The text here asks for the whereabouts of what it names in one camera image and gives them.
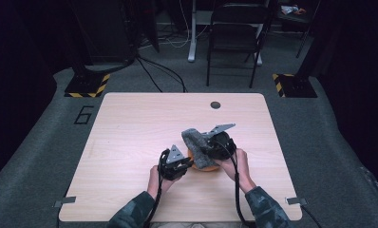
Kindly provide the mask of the black yellow striped stand base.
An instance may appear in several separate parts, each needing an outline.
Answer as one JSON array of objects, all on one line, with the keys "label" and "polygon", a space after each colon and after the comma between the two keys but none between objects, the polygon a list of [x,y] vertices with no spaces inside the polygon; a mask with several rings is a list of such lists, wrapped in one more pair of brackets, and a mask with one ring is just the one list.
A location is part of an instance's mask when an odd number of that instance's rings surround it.
[{"label": "black yellow striped stand base", "polygon": [[66,97],[96,98],[104,92],[110,78],[109,74],[91,75],[85,78],[73,77],[65,89]]},{"label": "black yellow striped stand base", "polygon": [[275,88],[281,98],[316,98],[308,79],[300,79],[292,74],[274,74]]}]

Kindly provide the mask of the orange plush toy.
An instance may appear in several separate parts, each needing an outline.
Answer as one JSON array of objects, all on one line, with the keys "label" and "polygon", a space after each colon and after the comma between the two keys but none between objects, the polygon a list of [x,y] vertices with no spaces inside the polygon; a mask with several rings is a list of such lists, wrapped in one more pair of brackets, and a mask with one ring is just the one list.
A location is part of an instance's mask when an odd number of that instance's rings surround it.
[{"label": "orange plush toy", "polygon": [[[191,161],[194,161],[194,155],[193,155],[193,153],[192,153],[191,150],[188,149],[187,155],[188,155],[188,157],[190,158]],[[208,167],[205,167],[205,168],[198,168],[195,165],[195,163],[193,163],[192,168],[194,168],[194,169],[196,169],[198,171],[202,171],[202,172],[212,172],[212,171],[218,170],[219,166],[208,166]]]}]

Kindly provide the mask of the dark curtain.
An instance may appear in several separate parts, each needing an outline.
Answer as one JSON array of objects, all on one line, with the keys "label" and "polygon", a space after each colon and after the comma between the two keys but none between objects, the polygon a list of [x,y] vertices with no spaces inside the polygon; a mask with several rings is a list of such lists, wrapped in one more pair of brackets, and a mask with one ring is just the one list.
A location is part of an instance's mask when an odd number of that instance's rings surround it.
[{"label": "dark curtain", "polygon": [[41,117],[56,83],[11,0],[0,0],[0,172]]},{"label": "dark curtain", "polygon": [[334,42],[319,82],[340,132],[378,181],[378,0],[330,0],[321,34]]}]

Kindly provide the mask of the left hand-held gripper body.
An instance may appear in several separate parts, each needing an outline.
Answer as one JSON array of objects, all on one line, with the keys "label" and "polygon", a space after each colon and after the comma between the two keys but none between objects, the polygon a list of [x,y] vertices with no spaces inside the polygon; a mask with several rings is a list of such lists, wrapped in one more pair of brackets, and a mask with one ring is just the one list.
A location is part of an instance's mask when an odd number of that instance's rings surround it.
[{"label": "left hand-held gripper body", "polygon": [[166,149],[161,153],[159,161],[159,172],[164,179],[173,181],[184,175],[184,156],[173,144],[170,149]]}]

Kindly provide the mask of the person's left hand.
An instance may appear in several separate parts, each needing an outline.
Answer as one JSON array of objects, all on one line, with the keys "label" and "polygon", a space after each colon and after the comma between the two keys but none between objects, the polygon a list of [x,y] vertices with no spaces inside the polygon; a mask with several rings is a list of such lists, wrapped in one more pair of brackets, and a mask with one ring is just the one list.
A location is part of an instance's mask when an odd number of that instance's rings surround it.
[{"label": "person's left hand", "polygon": [[159,180],[159,171],[158,167],[154,165],[150,169],[149,181],[147,184],[146,192],[155,199],[158,195],[159,190],[162,193],[167,192],[171,186],[178,180]]}]

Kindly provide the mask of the black folding chair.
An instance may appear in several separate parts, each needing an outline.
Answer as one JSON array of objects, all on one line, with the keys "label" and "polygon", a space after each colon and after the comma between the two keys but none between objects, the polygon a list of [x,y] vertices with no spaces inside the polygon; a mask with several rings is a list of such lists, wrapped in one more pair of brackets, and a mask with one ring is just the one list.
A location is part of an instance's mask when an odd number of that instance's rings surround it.
[{"label": "black folding chair", "polygon": [[207,49],[206,85],[210,84],[212,56],[215,52],[244,53],[244,62],[253,58],[249,88],[253,87],[257,60],[263,48],[272,12],[256,3],[226,3],[211,15]]}]

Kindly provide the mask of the person's right hand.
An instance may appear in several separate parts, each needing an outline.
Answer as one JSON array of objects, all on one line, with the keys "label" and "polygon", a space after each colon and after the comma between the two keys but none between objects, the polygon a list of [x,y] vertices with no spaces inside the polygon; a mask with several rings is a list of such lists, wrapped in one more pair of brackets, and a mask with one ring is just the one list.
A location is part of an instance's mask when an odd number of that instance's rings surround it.
[{"label": "person's right hand", "polygon": [[238,177],[239,188],[244,194],[256,188],[256,184],[250,175],[247,153],[244,150],[238,148],[231,160],[215,160],[215,163],[218,164],[233,181]]}]

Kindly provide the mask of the small orange white object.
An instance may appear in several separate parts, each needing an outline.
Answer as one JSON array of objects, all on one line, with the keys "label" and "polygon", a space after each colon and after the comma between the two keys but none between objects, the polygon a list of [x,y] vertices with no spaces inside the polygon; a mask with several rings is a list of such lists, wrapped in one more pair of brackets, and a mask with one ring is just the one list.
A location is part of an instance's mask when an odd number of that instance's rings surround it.
[{"label": "small orange white object", "polygon": [[294,5],[294,6],[282,6],[281,12],[284,15],[288,15],[291,13],[296,14],[296,15],[301,15],[301,14],[306,13],[307,11],[305,9],[299,8],[297,5]]}]

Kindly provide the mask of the grey tape strip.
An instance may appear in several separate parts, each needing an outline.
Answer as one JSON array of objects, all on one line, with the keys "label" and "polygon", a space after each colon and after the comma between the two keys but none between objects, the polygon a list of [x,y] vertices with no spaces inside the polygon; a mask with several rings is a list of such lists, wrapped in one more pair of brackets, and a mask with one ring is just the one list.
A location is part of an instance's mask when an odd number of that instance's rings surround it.
[{"label": "grey tape strip", "polygon": [[289,204],[289,205],[294,205],[294,204],[299,204],[299,205],[306,205],[308,204],[307,200],[306,199],[301,199],[301,198],[285,198],[285,201]]},{"label": "grey tape strip", "polygon": [[53,208],[61,208],[63,204],[67,204],[67,203],[74,203],[76,200],[76,197],[65,197],[65,198],[62,198],[60,200],[56,200],[52,207]]}]

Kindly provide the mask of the white desk leg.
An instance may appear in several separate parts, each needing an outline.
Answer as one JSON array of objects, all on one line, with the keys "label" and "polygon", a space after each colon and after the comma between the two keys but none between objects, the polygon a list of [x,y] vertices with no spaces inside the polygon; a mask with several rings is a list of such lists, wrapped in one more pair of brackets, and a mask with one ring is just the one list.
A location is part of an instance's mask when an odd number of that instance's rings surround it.
[{"label": "white desk leg", "polygon": [[197,9],[196,0],[192,0],[192,10],[191,10],[191,39],[190,47],[188,52],[188,62],[194,63],[196,60],[196,49],[197,49]]}]

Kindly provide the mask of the dark cabinet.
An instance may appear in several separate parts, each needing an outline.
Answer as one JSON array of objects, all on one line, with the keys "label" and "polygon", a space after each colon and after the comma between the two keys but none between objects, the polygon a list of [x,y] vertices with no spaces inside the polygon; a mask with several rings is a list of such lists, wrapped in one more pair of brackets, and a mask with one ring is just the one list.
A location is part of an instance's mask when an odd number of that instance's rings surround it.
[{"label": "dark cabinet", "polygon": [[93,63],[128,65],[134,60],[123,0],[71,0],[71,6]]}]

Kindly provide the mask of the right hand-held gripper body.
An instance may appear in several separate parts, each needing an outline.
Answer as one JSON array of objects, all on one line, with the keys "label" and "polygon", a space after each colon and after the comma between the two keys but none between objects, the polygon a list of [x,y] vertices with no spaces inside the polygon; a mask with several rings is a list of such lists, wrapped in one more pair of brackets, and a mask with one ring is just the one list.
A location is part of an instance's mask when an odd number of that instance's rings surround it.
[{"label": "right hand-held gripper body", "polygon": [[211,131],[204,132],[202,136],[207,145],[204,154],[213,160],[225,161],[230,159],[236,152],[236,145],[227,130],[234,126],[234,123],[220,124],[216,125]]}]

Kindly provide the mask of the dark side table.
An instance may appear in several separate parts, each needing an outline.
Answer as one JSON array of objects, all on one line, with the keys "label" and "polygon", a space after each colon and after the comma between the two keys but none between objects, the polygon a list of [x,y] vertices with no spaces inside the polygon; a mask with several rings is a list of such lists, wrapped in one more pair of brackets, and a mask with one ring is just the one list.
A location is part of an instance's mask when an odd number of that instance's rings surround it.
[{"label": "dark side table", "polygon": [[[276,18],[282,22],[284,25],[290,26],[297,32],[301,32],[301,44],[296,53],[296,58],[301,54],[301,51],[305,45],[306,39],[311,30],[311,26],[314,17],[320,7],[321,0],[277,0],[276,7]],[[297,5],[299,8],[305,9],[307,12],[301,15],[288,14],[284,15],[281,12],[282,6],[294,6]]]}]

